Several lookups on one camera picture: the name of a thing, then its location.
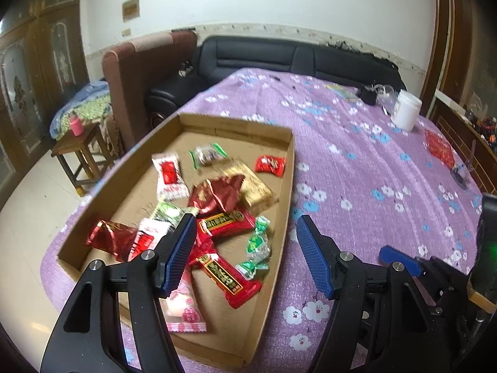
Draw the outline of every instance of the floral tablecloth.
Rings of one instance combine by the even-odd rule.
[[[340,249],[369,263],[378,263],[378,251],[385,244],[411,256],[438,256],[464,273],[474,263],[481,194],[466,169],[462,174],[469,188],[464,191],[426,150],[424,129],[439,130],[419,117],[413,131],[404,132],[381,108],[354,97],[354,89],[316,78],[242,69],[182,108],[282,125],[295,135],[288,240],[264,335],[244,371],[305,371],[325,329],[330,302],[316,292],[296,238],[295,221],[302,214],[311,215]],[[56,254],[88,202],[118,167],[81,202],[44,256],[41,279],[59,310],[74,282],[57,265]],[[126,326],[123,337],[128,361],[138,366]],[[357,360],[363,357],[364,349],[358,348]],[[219,371],[180,359],[187,372]]]

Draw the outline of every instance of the white container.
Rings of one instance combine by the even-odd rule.
[[[401,89],[392,114],[392,122],[398,128],[411,132],[421,110],[421,99]]]

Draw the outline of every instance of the blue gripper pad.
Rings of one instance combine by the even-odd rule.
[[[395,261],[402,262],[411,276],[420,276],[423,272],[422,267],[414,258],[389,245],[385,245],[380,249],[378,259],[387,265]]]
[[[311,218],[308,215],[300,216],[297,220],[297,240],[317,290],[322,292],[328,300],[331,300],[333,298],[333,285],[331,284],[330,268],[316,242],[320,239],[321,234]]]
[[[197,220],[192,215],[188,220],[186,227],[181,232],[181,236],[167,261],[166,278],[162,285],[162,290],[166,292],[167,296],[169,296],[173,290],[176,290],[180,284],[181,275],[183,275],[183,271],[185,270],[186,261],[188,260],[196,237]]]

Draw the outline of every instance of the metal screw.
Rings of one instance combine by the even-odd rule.
[[[404,264],[399,261],[395,261],[392,266],[397,272],[402,272],[404,270]]]
[[[343,260],[353,260],[354,254],[350,253],[349,251],[342,251],[340,253],[340,258],[342,258]]]
[[[102,261],[101,260],[93,260],[90,262],[90,269],[91,270],[97,270],[100,269],[102,266]]]
[[[155,252],[153,252],[153,250],[146,250],[146,251],[143,251],[143,252],[142,252],[142,255],[141,255],[141,257],[142,257],[144,260],[149,260],[149,259],[152,259],[154,256],[155,256]]]

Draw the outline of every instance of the cardboard box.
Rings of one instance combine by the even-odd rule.
[[[84,214],[69,233],[58,254],[58,262],[74,279],[78,280],[86,266],[94,259],[113,264],[111,255],[85,245],[89,226],[95,214],[130,226],[138,226],[157,205],[157,172],[151,155],[177,152],[180,156],[181,175],[189,189],[202,179],[217,175],[212,168],[198,172],[193,168],[189,150],[207,144],[219,143],[233,157],[240,157],[253,168],[256,159],[263,155],[286,157],[283,178],[269,173],[258,174],[276,193],[279,201],[262,214],[271,221],[269,240],[271,258],[269,271],[262,276],[261,291],[237,310],[231,308],[224,292],[200,269],[193,270],[193,286],[198,306],[207,323],[206,333],[171,333],[179,354],[202,363],[237,371],[248,365],[259,344],[276,278],[283,254],[288,213],[292,194],[294,168],[294,139],[288,128],[236,119],[195,114],[180,114],[154,130],[143,144],[131,154],[116,173],[95,195]],[[176,200],[185,206],[187,199]],[[251,233],[220,239],[216,242],[219,254],[232,265],[246,259],[245,248]],[[121,319],[130,325],[128,299],[120,293]]]

